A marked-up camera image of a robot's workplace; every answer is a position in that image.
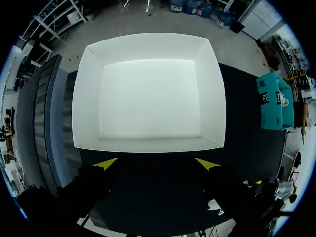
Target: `cardboard box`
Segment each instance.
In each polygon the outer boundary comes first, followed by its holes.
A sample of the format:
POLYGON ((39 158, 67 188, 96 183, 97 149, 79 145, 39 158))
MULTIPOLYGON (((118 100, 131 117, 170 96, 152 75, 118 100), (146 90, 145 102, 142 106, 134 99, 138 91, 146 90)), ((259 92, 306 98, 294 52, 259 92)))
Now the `cardboard box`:
POLYGON ((225 91, 208 39, 146 33, 89 45, 72 104, 74 145, 117 152, 224 146, 225 91))
POLYGON ((256 79, 261 109, 261 127, 285 130, 294 127, 294 106, 291 87, 276 73, 270 72, 256 79), (280 94, 289 104, 282 107, 280 94))

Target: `teal box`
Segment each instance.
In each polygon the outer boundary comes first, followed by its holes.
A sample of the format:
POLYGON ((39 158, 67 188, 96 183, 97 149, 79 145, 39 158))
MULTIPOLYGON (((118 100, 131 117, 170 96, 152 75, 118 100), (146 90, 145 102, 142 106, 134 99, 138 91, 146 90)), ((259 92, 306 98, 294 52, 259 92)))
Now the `teal box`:
POLYGON ((271 72, 256 79, 261 104, 261 127, 285 130, 294 127, 294 107, 291 87, 276 73, 271 72), (282 107, 280 93, 289 100, 282 107))

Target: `yellow arrow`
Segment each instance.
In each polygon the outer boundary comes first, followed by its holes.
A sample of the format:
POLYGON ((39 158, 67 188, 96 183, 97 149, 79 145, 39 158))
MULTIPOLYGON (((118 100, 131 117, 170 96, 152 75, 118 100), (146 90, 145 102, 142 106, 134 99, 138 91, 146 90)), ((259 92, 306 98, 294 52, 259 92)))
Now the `yellow arrow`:
POLYGON ((118 158, 114 158, 114 159, 110 159, 98 164, 94 164, 93 166, 98 166, 98 167, 102 167, 104 168, 104 170, 106 170, 114 161, 118 160, 118 158))
POLYGON ((210 169, 210 168, 214 168, 216 166, 220 166, 219 164, 214 164, 214 163, 211 163, 211 162, 208 162, 208 161, 205 161, 205 160, 202 160, 202 159, 198 159, 196 158, 195 160, 197 160, 198 162, 201 163, 201 165, 203 165, 205 167, 205 169, 207 169, 207 171, 210 169))

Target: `black tabletop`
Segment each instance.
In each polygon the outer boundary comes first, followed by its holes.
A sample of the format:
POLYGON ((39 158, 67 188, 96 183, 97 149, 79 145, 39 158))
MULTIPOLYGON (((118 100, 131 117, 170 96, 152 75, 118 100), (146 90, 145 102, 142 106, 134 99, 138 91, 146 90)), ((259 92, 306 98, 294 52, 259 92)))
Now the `black tabletop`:
POLYGON ((228 165, 240 180, 250 183, 276 177, 285 131, 261 129, 256 76, 223 64, 219 66, 226 96, 223 148, 153 154, 81 149, 82 164, 119 158, 121 174, 109 196, 97 204, 110 230, 142 236, 174 236, 228 220, 225 215, 218 216, 218 211, 207 210, 208 200, 193 170, 194 158, 228 165))

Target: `white cabinet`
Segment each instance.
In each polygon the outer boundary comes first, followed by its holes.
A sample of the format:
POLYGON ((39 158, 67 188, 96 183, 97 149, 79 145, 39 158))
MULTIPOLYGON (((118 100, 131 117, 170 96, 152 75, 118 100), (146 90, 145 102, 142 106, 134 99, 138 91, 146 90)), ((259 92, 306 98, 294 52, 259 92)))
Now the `white cabinet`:
POLYGON ((276 11, 272 11, 263 21, 269 28, 275 26, 280 20, 282 20, 281 15, 276 11))
POLYGON ((245 26, 243 31, 256 40, 270 29, 258 16, 252 12, 242 24, 245 26))
POLYGON ((252 12, 255 13, 256 16, 258 16, 261 20, 265 19, 272 11, 273 8, 265 0, 259 2, 258 5, 252 10, 252 12))
POLYGON ((257 40, 280 20, 281 15, 266 0, 262 0, 242 21, 245 26, 243 31, 257 40))

